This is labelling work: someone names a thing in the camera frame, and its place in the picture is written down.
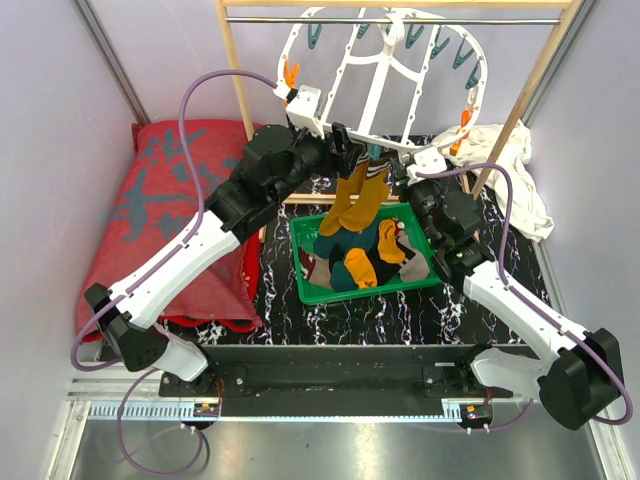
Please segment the mustard striped sock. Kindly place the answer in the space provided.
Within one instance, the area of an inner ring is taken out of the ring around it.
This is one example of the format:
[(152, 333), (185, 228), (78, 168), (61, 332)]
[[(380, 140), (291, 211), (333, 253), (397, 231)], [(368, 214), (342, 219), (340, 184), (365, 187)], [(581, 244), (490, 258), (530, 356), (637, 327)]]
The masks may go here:
[(367, 161), (361, 162), (348, 179), (338, 179), (336, 199), (319, 227), (321, 236), (332, 236), (341, 228), (349, 231), (359, 231), (366, 226), (366, 216), (364, 214), (356, 213), (355, 211), (349, 213), (349, 210), (357, 206), (357, 204), (351, 204), (351, 196), (361, 193), (367, 166)]
[(389, 162), (376, 167), (371, 164), (367, 166), (358, 199), (339, 216), (342, 227), (357, 232), (364, 230), (374, 221), (390, 193), (387, 184), (389, 166)]

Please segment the white oval clip hanger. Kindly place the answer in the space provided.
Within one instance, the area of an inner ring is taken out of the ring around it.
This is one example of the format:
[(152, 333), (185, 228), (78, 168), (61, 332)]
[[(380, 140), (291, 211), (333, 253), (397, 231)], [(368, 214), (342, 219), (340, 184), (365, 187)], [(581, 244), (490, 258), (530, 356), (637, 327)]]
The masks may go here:
[[(299, 18), (327, 18), (320, 12), (323, 6), (306, 9)], [(373, 69), (370, 83), (363, 87), (366, 93), (361, 116), (357, 126), (349, 129), (351, 139), (394, 149), (403, 155), (412, 155), (420, 150), (410, 140), (412, 127), (416, 121), (419, 101), (426, 89), (427, 76), (431, 64), (451, 43), (454, 36), (460, 40), (458, 50), (452, 61), (454, 70), (465, 63), (474, 63), (466, 81), (466, 102), (461, 115), (460, 125), (436, 137), (432, 146), (442, 153), (450, 147), (457, 149), (461, 140), (468, 136), (471, 128), (478, 120), (483, 104), (488, 80), (488, 62), (484, 50), (477, 39), (464, 26), (445, 25), (410, 25), (395, 21), (405, 18), (444, 18), (435, 14), (409, 7), (389, 7), (379, 18), (394, 20), (391, 25), (349, 25), (350, 36), (343, 47), (341, 61), (336, 69), (331, 87), (322, 91), (323, 100), (319, 107), (319, 117), (323, 124), (325, 136), (331, 131), (330, 114), (337, 104), (338, 93), (345, 83), (347, 70), (357, 67)], [(355, 18), (374, 18), (367, 15), (367, 8), (359, 8)], [(289, 77), (289, 60), (296, 40), (300, 38), (303, 27), (307, 28), (308, 47), (313, 49), (319, 39), (322, 28), (326, 25), (295, 24), (292, 25), (277, 64), (278, 83), (284, 83), (293, 89), (294, 81)], [(401, 121), (401, 136), (398, 140), (385, 140), (373, 130), (374, 120), (383, 106), (383, 95), (391, 91), (390, 82), (402, 79), (412, 86), (407, 111)]]

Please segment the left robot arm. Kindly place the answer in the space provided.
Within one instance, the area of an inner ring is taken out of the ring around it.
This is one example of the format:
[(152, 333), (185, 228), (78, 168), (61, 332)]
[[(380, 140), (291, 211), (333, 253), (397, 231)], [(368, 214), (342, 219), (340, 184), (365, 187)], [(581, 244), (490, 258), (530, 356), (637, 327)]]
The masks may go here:
[(365, 146), (344, 125), (315, 136), (282, 125), (259, 128), (228, 180), (176, 237), (142, 267), (84, 294), (99, 331), (130, 372), (165, 370), (196, 396), (215, 386), (216, 372), (195, 344), (157, 326), (165, 307), (197, 276), (273, 220), (280, 204), (315, 174), (348, 178)]

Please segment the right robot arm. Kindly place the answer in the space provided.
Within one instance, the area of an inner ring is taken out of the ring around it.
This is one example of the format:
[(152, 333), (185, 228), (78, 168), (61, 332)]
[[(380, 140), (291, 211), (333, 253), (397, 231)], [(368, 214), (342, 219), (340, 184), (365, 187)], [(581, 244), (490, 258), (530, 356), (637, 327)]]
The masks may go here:
[(620, 344), (608, 330), (590, 331), (523, 289), (496, 255), (474, 237), (482, 223), (476, 201), (461, 191), (442, 192), (442, 180), (458, 175), (436, 155), (408, 155), (392, 163), (400, 199), (410, 205), (436, 253), (438, 277), (496, 315), (533, 351), (532, 357), (497, 347), (474, 348), (454, 371), (466, 396), (487, 387), (539, 402), (561, 426), (578, 430), (589, 421), (628, 423), (634, 404), (624, 383)]

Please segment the white crumpled cloth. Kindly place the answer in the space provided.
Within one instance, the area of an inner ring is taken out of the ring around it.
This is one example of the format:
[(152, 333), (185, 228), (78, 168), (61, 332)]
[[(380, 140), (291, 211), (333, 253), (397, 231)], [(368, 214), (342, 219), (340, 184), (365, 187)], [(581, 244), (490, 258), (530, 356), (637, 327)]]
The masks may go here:
[[(485, 163), (502, 129), (501, 124), (474, 126), (467, 138), (461, 140), (455, 154), (451, 152), (450, 147), (443, 149), (442, 154), (457, 167)], [(531, 132), (518, 121), (498, 157), (497, 164), (507, 171), (512, 184), (510, 225), (526, 239), (539, 243), (552, 233), (554, 222), (547, 214), (533, 177), (525, 168), (531, 158)]]

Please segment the grey black sock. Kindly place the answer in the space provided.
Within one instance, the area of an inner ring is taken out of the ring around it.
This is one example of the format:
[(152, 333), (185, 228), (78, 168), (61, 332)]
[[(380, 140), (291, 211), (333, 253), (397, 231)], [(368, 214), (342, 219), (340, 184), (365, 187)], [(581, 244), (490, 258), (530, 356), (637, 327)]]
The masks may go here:
[(406, 235), (396, 238), (395, 253), (382, 255), (378, 247), (374, 247), (371, 253), (378, 285), (386, 285), (393, 279), (402, 283), (423, 281), (430, 274), (425, 255), (412, 246)]

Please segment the green plastic basket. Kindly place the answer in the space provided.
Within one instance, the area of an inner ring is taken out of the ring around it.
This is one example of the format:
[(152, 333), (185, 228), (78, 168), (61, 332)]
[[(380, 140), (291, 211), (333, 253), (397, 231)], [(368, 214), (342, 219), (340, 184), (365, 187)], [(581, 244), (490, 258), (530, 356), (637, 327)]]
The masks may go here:
[(404, 224), (404, 228), (397, 237), (404, 235), (408, 236), (412, 246), (420, 250), (427, 259), (430, 267), (430, 274), (425, 280), (402, 283), (398, 279), (393, 279), (386, 285), (378, 285), (374, 288), (348, 292), (337, 292), (312, 285), (306, 279), (306, 274), (312, 267), (313, 244), (316, 238), (320, 235), (319, 227), (324, 217), (324, 215), (298, 217), (290, 222), (291, 243), (294, 254), (298, 291), (300, 300), (304, 304), (316, 305), (322, 303), (335, 303), (372, 295), (383, 295), (403, 290), (426, 288), (437, 285), (441, 282), (435, 272), (435, 267), (433, 266), (435, 251), (429, 245), (429, 242), (425, 237), (419, 222), (414, 216), (411, 207), (406, 203), (395, 203), (393, 205), (382, 206), (374, 221), (365, 229), (372, 228), (377, 234), (377, 242), (374, 246), (377, 247), (379, 223), (384, 219), (391, 218), (401, 221)]

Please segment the dark teal sock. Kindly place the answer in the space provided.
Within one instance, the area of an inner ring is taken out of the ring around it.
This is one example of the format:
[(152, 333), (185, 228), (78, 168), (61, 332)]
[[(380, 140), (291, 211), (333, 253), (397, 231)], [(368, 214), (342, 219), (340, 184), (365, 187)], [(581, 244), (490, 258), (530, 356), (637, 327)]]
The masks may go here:
[(345, 268), (344, 259), (353, 248), (363, 249), (368, 256), (376, 242), (377, 234), (372, 228), (358, 232), (340, 229), (329, 237), (319, 235), (313, 244), (312, 267), (306, 279), (312, 285), (337, 292), (362, 290)]

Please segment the black marbled mat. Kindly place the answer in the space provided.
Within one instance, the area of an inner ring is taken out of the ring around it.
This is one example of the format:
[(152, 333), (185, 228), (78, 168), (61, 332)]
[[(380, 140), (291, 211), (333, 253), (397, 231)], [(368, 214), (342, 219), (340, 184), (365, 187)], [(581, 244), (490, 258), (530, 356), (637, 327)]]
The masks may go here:
[[(177, 131), (170, 129), (157, 140), (154, 162), (177, 167), (176, 179), (187, 186), (190, 174), (183, 166), (183, 149)], [(495, 196), (484, 190), (479, 199), (485, 225), (480, 239), (497, 254), (503, 230), (503, 216)], [(522, 343), (521, 338), (479, 304), (452, 287), (408, 290), (369, 296), (340, 303), (303, 305), (293, 273), (289, 223), (294, 218), (323, 214), (320, 205), (285, 205), (266, 229), (262, 247), (258, 292), (254, 305), (263, 325), (251, 333), (235, 333), (219, 322), (181, 327), (166, 323), (172, 332), (204, 346), (222, 344), (471, 344)], [(515, 273), (524, 288), (546, 303), (549, 296), (534, 254), (533, 244), (511, 227), (506, 247), (506, 269)]]

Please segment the metal hanging rod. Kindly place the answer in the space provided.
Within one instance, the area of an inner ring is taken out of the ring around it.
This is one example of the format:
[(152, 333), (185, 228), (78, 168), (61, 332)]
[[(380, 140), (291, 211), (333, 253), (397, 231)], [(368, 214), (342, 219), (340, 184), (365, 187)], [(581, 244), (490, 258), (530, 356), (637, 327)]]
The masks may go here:
[[(310, 24), (310, 25), (391, 25), (390, 18), (294, 18), (294, 17), (228, 17), (231, 24)], [(450, 19), (450, 18), (405, 18), (395, 20), (410, 25), (445, 26), (555, 26), (557, 19)]]

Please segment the wooden clothes rack frame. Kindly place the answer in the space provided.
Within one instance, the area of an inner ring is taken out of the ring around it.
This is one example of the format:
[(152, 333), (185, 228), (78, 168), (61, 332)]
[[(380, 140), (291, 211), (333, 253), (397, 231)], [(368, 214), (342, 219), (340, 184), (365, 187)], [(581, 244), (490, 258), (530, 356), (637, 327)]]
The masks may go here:
[[(461, 142), (469, 135), (476, 124), (484, 99), (488, 81), (488, 61), (481, 44), (468, 31), (468, 26), (476, 24), (476, 19), (454, 19), (433, 14), (434, 9), (555, 9), (560, 15), (556, 19), (547, 20), (551, 26), (546, 43), (541, 50), (534, 67), (524, 83), (518, 99), (506, 119), (488, 157), (488, 162), (495, 165), (502, 153), (516, 124), (523, 114), (526, 104), (531, 100), (541, 82), (542, 76), (557, 52), (570, 23), (580, 8), (578, 1), (304, 1), (304, 12), (299, 17), (264, 18), (264, 23), (285, 23), (291, 30), (280, 54), (277, 64), (275, 95), (284, 99), (291, 91), (287, 82), (287, 68), (290, 50), (302, 27), (321, 27), (334, 23), (334, 18), (320, 18), (318, 12), (326, 8), (355, 8), (358, 11), (352, 19), (340, 18), (338, 21), (352, 28), (351, 36), (343, 47), (343, 56), (335, 72), (334, 81), (328, 92), (302, 86), (300, 95), (289, 100), (285, 111), (297, 127), (307, 127), (311, 133), (326, 137), (330, 132), (328, 122), (332, 107), (336, 102), (345, 72), (350, 67), (372, 65), (375, 68), (373, 77), (366, 85), (367, 98), (362, 109), (359, 124), (348, 132), (352, 138), (367, 144), (390, 147), (399, 152), (402, 160), (412, 157), (430, 158), (436, 164), (444, 161), (443, 151)], [(411, 26), (429, 25), (432, 33), (426, 45), (419, 69), (412, 70), (400, 62), (395, 56), (397, 46), (411, 37)], [(442, 29), (453, 31), (462, 44), (470, 47), (470, 55), (474, 56), (477, 68), (471, 75), (472, 85), (467, 93), (464, 116), (466, 122), (460, 124), (453, 134), (443, 141), (429, 147), (414, 146), (409, 135), (415, 122), (416, 110), (423, 94), (431, 62), (438, 57), (444, 47), (439, 34)], [(403, 131), (400, 141), (384, 140), (372, 134), (371, 129), (382, 101), (384, 88), (390, 72), (396, 72), (414, 86), (411, 103), (404, 114)]]

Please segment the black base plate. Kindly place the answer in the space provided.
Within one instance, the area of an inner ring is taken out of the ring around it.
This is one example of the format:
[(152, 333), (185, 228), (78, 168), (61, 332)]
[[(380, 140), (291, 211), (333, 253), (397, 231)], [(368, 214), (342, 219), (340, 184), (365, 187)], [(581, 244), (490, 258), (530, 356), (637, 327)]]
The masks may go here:
[(327, 385), (348, 378), (380, 378), (387, 373), (400, 377), (403, 372), (421, 370), (427, 382), (438, 382), (461, 393), (486, 391), (494, 402), (525, 402), (527, 396), (493, 387), (486, 389), (465, 371), (473, 345), (418, 346), (258, 346), (223, 345), (206, 348), (213, 364), (205, 372), (220, 373), (226, 365), (243, 365), (263, 372), (268, 365), (294, 372), (313, 386)]

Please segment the aluminium rail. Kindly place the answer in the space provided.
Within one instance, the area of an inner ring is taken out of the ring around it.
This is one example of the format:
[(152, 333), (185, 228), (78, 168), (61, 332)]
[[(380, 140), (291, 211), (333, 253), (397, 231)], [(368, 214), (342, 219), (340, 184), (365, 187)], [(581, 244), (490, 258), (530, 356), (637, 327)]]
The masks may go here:
[(313, 386), (297, 373), (276, 365), (263, 372), (226, 365), (194, 382), (155, 372), (138, 385), (116, 384), (99, 392), (95, 384), (77, 381), (73, 390), (87, 397), (89, 416), (100, 420), (166, 420), (185, 424), (217, 420), (241, 422), (457, 423), (479, 428), (493, 420), (485, 390), (461, 393), (427, 382), (421, 370), (358, 377), (354, 370), (341, 381)]

